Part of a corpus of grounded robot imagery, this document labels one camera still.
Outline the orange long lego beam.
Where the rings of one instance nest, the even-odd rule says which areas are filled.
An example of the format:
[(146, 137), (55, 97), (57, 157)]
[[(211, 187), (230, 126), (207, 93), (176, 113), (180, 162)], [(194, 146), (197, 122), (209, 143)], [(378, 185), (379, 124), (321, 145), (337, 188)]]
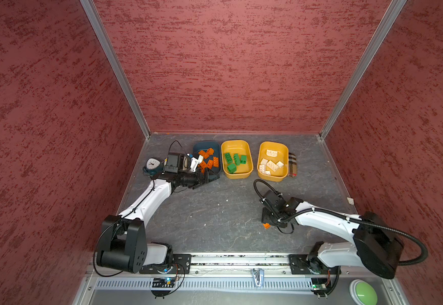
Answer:
[(207, 163), (206, 163), (205, 161), (202, 161), (202, 162), (199, 164), (199, 167), (200, 167), (202, 173), (204, 173), (204, 172), (205, 172), (205, 169), (206, 169), (208, 166), (207, 166)]

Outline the orange 2x4 lego brick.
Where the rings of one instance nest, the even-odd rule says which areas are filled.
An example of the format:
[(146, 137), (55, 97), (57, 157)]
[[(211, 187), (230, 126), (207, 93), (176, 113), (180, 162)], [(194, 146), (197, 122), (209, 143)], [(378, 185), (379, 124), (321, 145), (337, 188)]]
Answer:
[(207, 152), (203, 151), (203, 150), (200, 150), (198, 153), (199, 153), (199, 155), (202, 156), (204, 159), (208, 159), (208, 158), (210, 157), (210, 155), (209, 155)]

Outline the small green lego brick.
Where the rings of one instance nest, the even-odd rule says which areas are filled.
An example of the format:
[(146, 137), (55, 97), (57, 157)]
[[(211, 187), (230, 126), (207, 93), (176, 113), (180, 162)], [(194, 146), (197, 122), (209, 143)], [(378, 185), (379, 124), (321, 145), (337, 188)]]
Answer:
[(229, 174), (235, 174), (237, 167), (235, 164), (232, 163), (232, 164), (228, 165), (227, 170), (228, 170)]

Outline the green 2x4 lego brick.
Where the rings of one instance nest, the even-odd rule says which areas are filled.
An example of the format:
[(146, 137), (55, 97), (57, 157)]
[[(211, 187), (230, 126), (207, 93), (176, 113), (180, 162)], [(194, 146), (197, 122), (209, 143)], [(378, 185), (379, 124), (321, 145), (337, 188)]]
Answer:
[(224, 154), (224, 158), (225, 158), (225, 161), (227, 162), (228, 165), (233, 163), (233, 159), (232, 159), (232, 157), (231, 157), (229, 152)]

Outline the cream 2x4 lego plate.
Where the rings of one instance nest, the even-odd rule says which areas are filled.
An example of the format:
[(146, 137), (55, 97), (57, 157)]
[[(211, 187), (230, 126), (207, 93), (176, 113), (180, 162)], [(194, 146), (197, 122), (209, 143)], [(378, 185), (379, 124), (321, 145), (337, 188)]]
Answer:
[(272, 171), (276, 172), (277, 170), (279, 170), (280, 168), (276, 165), (276, 163), (274, 163), (273, 161), (268, 161), (266, 164), (266, 167), (271, 169)]

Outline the green long lego brick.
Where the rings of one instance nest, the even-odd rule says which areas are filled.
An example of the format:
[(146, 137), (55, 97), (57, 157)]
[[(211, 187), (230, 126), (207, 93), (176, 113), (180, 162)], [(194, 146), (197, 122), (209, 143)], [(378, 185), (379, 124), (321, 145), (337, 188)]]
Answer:
[(235, 166), (239, 166), (241, 164), (240, 156), (237, 153), (234, 154), (234, 164)]

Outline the white 2x4 lego brick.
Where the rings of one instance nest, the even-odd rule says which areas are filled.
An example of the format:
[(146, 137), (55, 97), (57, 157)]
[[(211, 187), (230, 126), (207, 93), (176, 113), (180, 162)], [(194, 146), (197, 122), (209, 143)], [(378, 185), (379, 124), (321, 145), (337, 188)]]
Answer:
[(270, 157), (277, 157), (278, 152), (275, 151), (275, 150), (270, 150), (270, 149), (268, 149), (268, 150), (266, 151), (266, 155), (267, 155), (267, 156), (270, 156)]

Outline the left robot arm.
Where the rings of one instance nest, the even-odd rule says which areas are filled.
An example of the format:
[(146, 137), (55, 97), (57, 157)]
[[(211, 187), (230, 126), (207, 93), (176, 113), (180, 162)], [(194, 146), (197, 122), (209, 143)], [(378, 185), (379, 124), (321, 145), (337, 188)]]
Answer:
[(101, 234), (93, 253), (93, 269), (105, 277), (98, 267), (122, 272), (140, 273), (145, 267), (159, 266), (170, 271), (172, 246), (147, 241), (147, 225), (160, 205), (177, 187), (197, 189), (220, 178), (208, 169), (202, 172), (162, 172), (150, 178), (147, 189), (126, 210), (109, 215), (102, 222)]

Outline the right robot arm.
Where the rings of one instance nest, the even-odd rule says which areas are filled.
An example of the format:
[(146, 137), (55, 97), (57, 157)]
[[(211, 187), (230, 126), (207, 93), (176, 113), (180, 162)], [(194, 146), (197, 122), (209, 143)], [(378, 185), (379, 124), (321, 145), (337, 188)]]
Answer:
[(372, 212), (360, 216), (317, 207), (298, 198), (285, 200), (273, 190), (260, 196), (262, 222), (279, 229), (306, 226), (338, 236), (341, 243), (317, 242), (306, 264), (313, 273), (339, 266), (365, 268), (393, 279), (397, 268), (424, 262), (429, 252), (418, 238), (386, 225)]

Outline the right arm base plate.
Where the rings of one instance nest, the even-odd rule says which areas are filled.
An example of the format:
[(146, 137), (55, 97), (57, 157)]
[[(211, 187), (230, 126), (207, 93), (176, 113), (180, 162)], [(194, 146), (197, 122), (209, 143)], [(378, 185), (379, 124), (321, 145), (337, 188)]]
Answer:
[(317, 257), (309, 258), (307, 254), (290, 254), (288, 259), (291, 274), (294, 275), (336, 275), (338, 271), (337, 267), (328, 267)]

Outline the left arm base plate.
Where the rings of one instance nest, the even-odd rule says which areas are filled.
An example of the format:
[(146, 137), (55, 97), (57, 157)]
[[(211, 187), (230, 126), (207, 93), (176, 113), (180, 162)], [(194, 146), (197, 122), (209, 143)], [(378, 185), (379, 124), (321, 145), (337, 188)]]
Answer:
[(144, 266), (140, 273), (151, 275), (186, 275), (190, 273), (192, 254), (169, 255), (164, 264)]

